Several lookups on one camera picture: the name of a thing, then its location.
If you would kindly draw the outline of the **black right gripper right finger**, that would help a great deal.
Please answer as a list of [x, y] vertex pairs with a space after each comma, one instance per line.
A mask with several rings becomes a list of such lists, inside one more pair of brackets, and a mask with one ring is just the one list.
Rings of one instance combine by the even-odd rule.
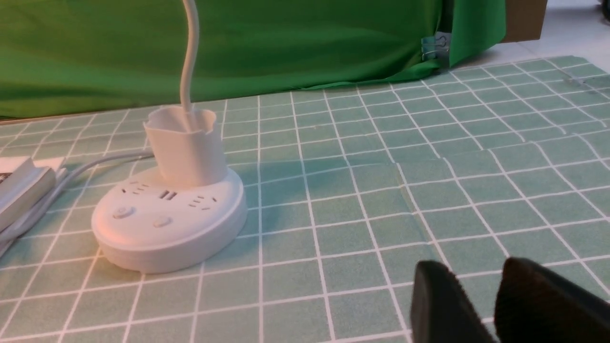
[[502, 269], [494, 325], [502, 343], [607, 343], [607, 301], [527, 258]]

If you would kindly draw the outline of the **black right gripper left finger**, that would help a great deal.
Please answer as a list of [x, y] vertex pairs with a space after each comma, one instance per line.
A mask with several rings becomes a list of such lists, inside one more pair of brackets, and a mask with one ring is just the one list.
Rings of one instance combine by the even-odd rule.
[[463, 287], [443, 263], [416, 264], [410, 326], [415, 343], [494, 343]]

